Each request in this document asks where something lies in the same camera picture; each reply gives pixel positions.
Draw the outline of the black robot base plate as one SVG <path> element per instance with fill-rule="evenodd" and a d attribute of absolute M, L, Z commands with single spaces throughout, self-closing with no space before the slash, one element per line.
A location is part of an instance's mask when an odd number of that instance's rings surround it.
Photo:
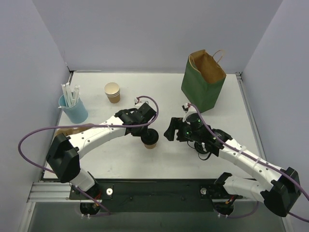
<path fill-rule="evenodd" d="M 233 210 L 237 197 L 215 179 L 98 179 L 93 198 L 111 213 L 195 213 L 214 206 Z"/>

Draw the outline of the green paper bag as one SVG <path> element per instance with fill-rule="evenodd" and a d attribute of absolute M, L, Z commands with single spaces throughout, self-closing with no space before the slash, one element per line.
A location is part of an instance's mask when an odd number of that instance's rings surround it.
<path fill-rule="evenodd" d="M 187 59 L 181 90 L 190 103 L 203 113 L 215 107 L 226 73 L 205 49 L 191 53 Z"/>

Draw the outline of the brown paper coffee cup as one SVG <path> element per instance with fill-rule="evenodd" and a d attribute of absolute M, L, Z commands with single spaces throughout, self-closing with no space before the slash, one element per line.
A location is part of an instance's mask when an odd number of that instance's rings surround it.
<path fill-rule="evenodd" d="M 146 143 L 144 143 L 144 146 L 145 146 L 147 149 L 153 149 L 153 148 L 156 147 L 156 144 L 157 144 L 157 143 L 152 143 L 152 144 L 146 144 Z"/>

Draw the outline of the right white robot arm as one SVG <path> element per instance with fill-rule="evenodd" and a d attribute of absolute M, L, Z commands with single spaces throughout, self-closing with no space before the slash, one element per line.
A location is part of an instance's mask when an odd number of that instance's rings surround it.
<path fill-rule="evenodd" d="M 214 185 L 219 197 L 229 194 L 251 198 L 262 202 L 275 215 L 285 217 L 301 195 L 295 169 L 267 162 L 223 130 L 204 125 L 197 113 L 185 118 L 173 117 L 164 136 L 169 141 L 194 142 L 198 152 L 220 157 L 251 176 L 245 179 L 223 173 Z"/>

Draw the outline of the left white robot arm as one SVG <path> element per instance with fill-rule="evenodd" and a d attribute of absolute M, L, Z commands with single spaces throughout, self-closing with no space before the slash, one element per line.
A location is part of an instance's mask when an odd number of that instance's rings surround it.
<path fill-rule="evenodd" d="M 80 160 L 90 151 L 104 143 L 131 134 L 145 143 L 155 144 L 158 133 L 148 128 L 157 112 L 147 103 L 139 108 L 120 110 L 98 127 L 91 126 L 77 134 L 55 136 L 48 150 L 46 160 L 61 183 L 78 187 L 88 199 L 100 194 L 95 178 L 81 168 Z"/>

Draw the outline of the black plastic cup lid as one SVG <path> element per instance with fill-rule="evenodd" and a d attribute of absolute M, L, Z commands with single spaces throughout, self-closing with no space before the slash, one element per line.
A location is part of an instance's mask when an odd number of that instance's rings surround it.
<path fill-rule="evenodd" d="M 145 145 L 154 145 L 157 143 L 158 139 L 159 139 L 158 132 L 155 129 L 151 129 L 151 128 L 149 128 L 147 130 L 147 133 L 141 137 L 141 141 Z"/>

